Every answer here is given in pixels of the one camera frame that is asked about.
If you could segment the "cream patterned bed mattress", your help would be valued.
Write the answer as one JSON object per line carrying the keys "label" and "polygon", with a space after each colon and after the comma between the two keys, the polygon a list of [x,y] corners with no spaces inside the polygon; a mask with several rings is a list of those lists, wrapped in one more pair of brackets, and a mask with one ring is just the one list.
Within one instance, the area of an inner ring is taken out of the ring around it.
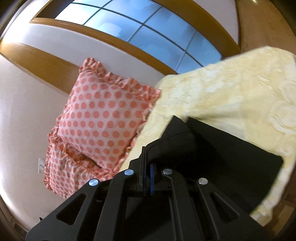
{"label": "cream patterned bed mattress", "polygon": [[193,117],[283,157],[267,197],[251,212],[267,225],[295,167],[295,55],[265,46],[166,76],[156,87],[161,97],[121,169],[161,136],[172,116]]}

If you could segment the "pink polka-dot pillow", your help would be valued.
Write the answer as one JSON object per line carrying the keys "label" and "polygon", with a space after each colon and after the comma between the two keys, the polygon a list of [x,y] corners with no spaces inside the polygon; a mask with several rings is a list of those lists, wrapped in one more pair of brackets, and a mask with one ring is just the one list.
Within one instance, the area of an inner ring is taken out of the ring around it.
{"label": "pink polka-dot pillow", "polygon": [[107,72],[87,58],[58,120],[58,136],[116,172],[160,95],[159,89]]}
{"label": "pink polka-dot pillow", "polygon": [[54,126],[48,134],[48,147],[44,167],[44,185],[58,196],[67,199],[91,179],[107,181],[113,171],[104,170],[76,150],[58,135]]}

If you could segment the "black pants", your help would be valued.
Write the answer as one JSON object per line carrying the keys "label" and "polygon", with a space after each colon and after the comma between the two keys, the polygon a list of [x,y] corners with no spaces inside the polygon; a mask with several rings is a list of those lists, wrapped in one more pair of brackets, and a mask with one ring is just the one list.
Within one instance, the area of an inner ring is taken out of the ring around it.
{"label": "black pants", "polygon": [[206,178],[246,213],[267,196],[283,158],[199,120],[172,116],[160,137],[134,147],[131,160],[146,156],[156,167],[190,181]]}

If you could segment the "window with wooden frame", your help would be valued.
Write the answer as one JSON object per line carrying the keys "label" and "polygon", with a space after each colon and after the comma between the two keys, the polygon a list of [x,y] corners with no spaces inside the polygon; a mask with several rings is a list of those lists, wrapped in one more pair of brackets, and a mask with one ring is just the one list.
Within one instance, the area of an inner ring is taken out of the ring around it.
{"label": "window with wooden frame", "polygon": [[201,1],[10,1],[1,54],[63,92],[88,57],[154,85],[240,53],[236,3],[211,5],[221,7],[232,28]]}

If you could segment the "right pink polka-dot pillow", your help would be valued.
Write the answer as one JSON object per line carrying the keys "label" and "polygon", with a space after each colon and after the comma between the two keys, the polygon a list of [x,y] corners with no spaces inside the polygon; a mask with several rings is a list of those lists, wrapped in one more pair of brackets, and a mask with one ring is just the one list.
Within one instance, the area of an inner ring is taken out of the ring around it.
{"label": "right pink polka-dot pillow", "polygon": [[87,58],[58,120],[58,136],[116,172],[160,95],[159,89],[107,72]]}

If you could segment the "left pink polka-dot pillow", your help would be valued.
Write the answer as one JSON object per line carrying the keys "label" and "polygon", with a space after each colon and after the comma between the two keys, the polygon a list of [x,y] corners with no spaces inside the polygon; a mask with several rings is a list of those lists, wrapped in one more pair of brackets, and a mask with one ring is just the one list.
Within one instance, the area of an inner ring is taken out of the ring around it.
{"label": "left pink polka-dot pillow", "polygon": [[44,167],[44,185],[58,196],[67,199],[91,179],[107,181],[113,171],[104,170],[76,150],[58,135],[54,126],[48,134],[48,147]]}

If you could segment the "white wall socket panel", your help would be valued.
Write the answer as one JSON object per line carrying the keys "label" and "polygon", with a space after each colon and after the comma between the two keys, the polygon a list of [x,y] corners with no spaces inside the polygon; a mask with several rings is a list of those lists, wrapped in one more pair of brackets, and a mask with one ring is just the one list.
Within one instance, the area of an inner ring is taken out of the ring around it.
{"label": "white wall socket panel", "polygon": [[44,174],[45,161],[41,158],[38,159],[38,174]]}

